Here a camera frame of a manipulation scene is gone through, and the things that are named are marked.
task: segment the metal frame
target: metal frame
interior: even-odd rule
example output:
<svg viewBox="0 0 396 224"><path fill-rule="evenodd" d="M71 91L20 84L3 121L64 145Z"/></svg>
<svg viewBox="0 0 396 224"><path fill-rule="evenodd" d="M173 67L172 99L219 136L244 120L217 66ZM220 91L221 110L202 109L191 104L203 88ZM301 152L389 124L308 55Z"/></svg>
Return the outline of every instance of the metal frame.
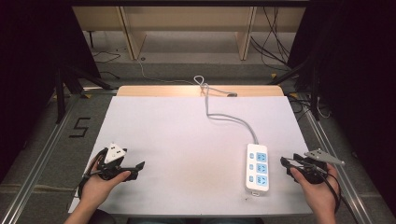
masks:
<svg viewBox="0 0 396 224"><path fill-rule="evenodd" d="M300 97L304 100L307 100L307 98L302 95L300 95ZM327 137L327 134L325 133L324 129L322 128L320 122L315 119L315 117L313 116L311 111L308 111L306 113L306 116L307 116L308 121L312 127L312 130L314 131L315 135L317 136L317 138L320 142L320 146L322 147L322 150L326 151L330 155L337 158L335 150L332 147L332 144L330 143L330 140ZM358 192L355 190L355 188L352 185L352 182L350 181L349 177L347 176L347 172L344 169L344 167L343 166L335 166L335 169L337 170L337 173L339 175L338 181L340 182L340 186L343 191L343 194L346 197L346 200L347 200L355 218L358 220L358 222L360 224L373 223L370 215L367 212L367 209L365 208L363 201L361 200L361 197L359 196Z"/></svg>
<svg viewBox="0 0 396 224"><path fill-rule="evenodd" d="M64 113L64 118L60 121L60 123L55 125L55 128L53 129L49 140L47 141L46 145L44 146L43 150L41 151L40 155L38 156L38 159L35 162L35 165L32 167L32 171L30 174L26 177L26 180L24 183L21 185L21 188L17 195L15 196L14 200L8 207L6 214L4 215L2 219L2 224L9 224L9 223L16 223L18 218L20 217L24 206L26 205L27 201L30 198L30 195L32 194L33 188L35 187L35 184L37 183L38 179L40 178L44 168L47 165L48 160L50 159L50 156L52 155L52 152L56 148L56 145L58 143L58 140L62 134L62 131L64 130L64 126L67 123L67 121L70 118L70 114L74 108L74 105L79 99L79 95L73 95L70 98L70 102L66 108L66 111Z"/></svg>

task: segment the hand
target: hand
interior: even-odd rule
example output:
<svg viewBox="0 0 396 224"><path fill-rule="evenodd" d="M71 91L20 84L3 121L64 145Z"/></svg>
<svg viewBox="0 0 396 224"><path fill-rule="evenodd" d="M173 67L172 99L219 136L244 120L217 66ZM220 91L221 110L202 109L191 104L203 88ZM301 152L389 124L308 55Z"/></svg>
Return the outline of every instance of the hand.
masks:
<svg viewBox="0 0 396 224"><path fill-rule="evenodd" d="M98 162L95 161L92 171L97 170ZM95 209L108 197L110 191L131 174L130 171L122 172L110 180L104 180L98 175L92 175L82 189L80 203L85 203Z"/></svg>
<svg viewBox="0 0 396 224"><path fill-rule="evenodd" d="M328 173L337 178L337 171L330 164L327 164ZM290 168L290 171L294 178L301 185L306 202L309 207L311 207L314 212L318 223L335 223L334 209L336 206L336 201L332 192L326 183L313 185L309 183L303 174L301 174L297 169ZM328 175L327 180L334 189L337 195L339 195L340 189L338 188L337 181Z"/></svg>
<svg viewBox="0 0 396 224"><path fill-rule="evenodd" d="M92 162L94 162L92 170L96 171L98 161ZM130 171L125 171L111 180L104 180L98 175L92 175L82 189L81 199L76 209L66 220L65 224L88 223L96 208L106 200L110 191L130 174Z"/></svg>

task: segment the white tabletop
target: white tabletop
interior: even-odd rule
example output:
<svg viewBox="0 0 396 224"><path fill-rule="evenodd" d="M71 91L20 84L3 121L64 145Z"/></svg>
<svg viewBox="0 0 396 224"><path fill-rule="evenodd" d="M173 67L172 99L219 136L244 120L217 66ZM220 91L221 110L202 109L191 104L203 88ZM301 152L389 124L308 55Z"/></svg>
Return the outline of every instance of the white tabletop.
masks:
<svg viewBox="0 0 396 224"><path fill-rule="evenodd" d="M245 189L247 144L253 143L248 129L208 119L204 97L115 96L90 160L114 142L128 149L122 167L146 165L137 180L116 186L100 209L137 217L312 213L279 161L307 151L286 97L210 97L209 112L244 119L268 147L268 192L256 197Z"/></svg>

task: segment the cable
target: cable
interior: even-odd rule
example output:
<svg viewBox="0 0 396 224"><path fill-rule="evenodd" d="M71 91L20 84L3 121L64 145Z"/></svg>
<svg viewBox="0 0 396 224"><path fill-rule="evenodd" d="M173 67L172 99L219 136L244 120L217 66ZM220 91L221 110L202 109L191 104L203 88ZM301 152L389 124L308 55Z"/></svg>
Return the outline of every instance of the cable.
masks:
<svg viewBox="0 0 396 224"><path fill-rule="evenodd" d="M267 19L267 21L268 21L268 24L269 24L269 26L270 26L270 28L271 28L270 34L271 34L271 33L274 34L274 37L276 38L276 44L277 44L277 48L278 48L278 50L279 50L279 53L280 53L280 55L281 55L283 61L286 61L285 58L283 57L283 54L285 54L285 56L289 59L289 55L288 55L288 54L290 54L290 52L283 46L283 44L282 44L282 42L280 41L280 39L279 39L279 37L278 37L278 34L277 34L277 14L278 14L278 7L275 7L275 8L274 8L274 22L273 22L273 25L271 25L271 22L270 22L270 20L269 20L269 18L268 18L267 12L265 11L265 7L263 7L262 9L263 9L264 14L265 14L265 17L266 17L266 19Z"/></svg>
<svg viewBox="0 0 396 224"><path fill-rule="evenodd" d="M338 185L338 189L340 190L339 195L337 195L337 193L335 192L334 188L332 187L332 185L329 183L329 181L323 177L321 174L318 174L319 176L322 177L323 181L326 183L327 187L329 187L330 191L332 192L332 196L334 196L335 199L335 209L334 209L334 213L337 213L338 208L340 207L340 203L341 203L341 186L340 183L338 182L337 178L335 178L335 176L327 173L327 175L331 176L332 178L335 179L335 182L337 182Z"/></svg>
<svg viewBox="0 0 396 224"><path fill-rule="evenodd" d="M209 113L209 90L219 91L219 92L231 95L231 96L236 96L237 93L236 92L231 92L231 91L221 91L221 90L217 90L217 89L211 88L211 87L209 87L209 85L207 83L205 83L205 79L202 76L195 76L194 80L195 80L196 83L198 83L198 85L201 88L205 88L206 89L206 92L205 92L205 112L206 112L206 116L209 119L219 119L219 118L216 118L216 117L225 117L225 118L228 118L228 119L219 119L219 120L229 120L229 121L234 121L234 122L243 124L245 127L247 127L249 129L249 131L250 131L250 133L251 133L251 135L253 137L254 144L258 145L259 141L257 139L257 136L254 133L253 129L250 127L250 125L246 121L244 121L242 119L239 119L237 117L234 117L234 116L226 115L226 114L211 114L211 113Z"/></svg>
<svg viewBox="0 0 396 224"><path fill-rule="evenodd" d="M161 82L166 82L166 83L184 82L184 83L188 83L188 84L190 84L190 85L195 85L194 83L189 82L189 81L186 81L186 80L170 80L170 81L169 81L169 80L162 80L162 79L153 78L153 77L146 77L145 71L144 71L144 69L143 69L142 63L139 62L138 60L137 60L137 62L140 64L140 67L141 67L141 69L142 69L142 76L143 76L144 78L146 78L146 79L150 79L150 80L154 80L154 81L161 81Z"/></svg>
<svg viewBox="0 0 396 224"><path fill-rule="evenodd" d="M116 53L110 53L110 52L106 52L106 51L100 51L100 52L97 53L97 54L93 54L92 57L96 57L96 56L98 56L98 55L101 54L101 53L116 55L117 57L112 58L112 59L110 59L110 60L107 60L107 61L105 61L105 62L97 62L97 61L95 61L96 63L108 63L108 62L111 62L111 61L114 61L114 60L118 59L118 58L121 56L120 54L116 54Z"/></svg>
<svg viewBox="0 0 396 224"><path fill-rule="evenodd" d="M319 114L324 118L324 119L328 119L331 115L332 115L332 111L329 111L328 115L323 115L322 112L319 109L319 97L318 97L318 102L317 102L317 110L319 112Z"/></svg>
<svg viewBox="0 0 396 224"><path fill-rule="evenodd" d="M106 74L110 74L111 76L115 77L116 79L120 79L120 77L118 77L118 76L114 75L114 74L113 74L113 73L111 73L111 72L99 72L99 73L106 73Z"/></svg>

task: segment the power strip socket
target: power strip socket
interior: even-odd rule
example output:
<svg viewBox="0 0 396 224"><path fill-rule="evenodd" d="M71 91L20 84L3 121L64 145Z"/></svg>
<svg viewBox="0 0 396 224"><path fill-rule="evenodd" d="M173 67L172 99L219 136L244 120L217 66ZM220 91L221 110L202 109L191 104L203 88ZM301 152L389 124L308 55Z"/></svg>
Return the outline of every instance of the power strip socket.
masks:
<svg viewBox="0 0 396 224"><path fill-rule="evenodd" d="M246 187L254 196L269 189L268 149L266 146L247 145Z"/></svg>

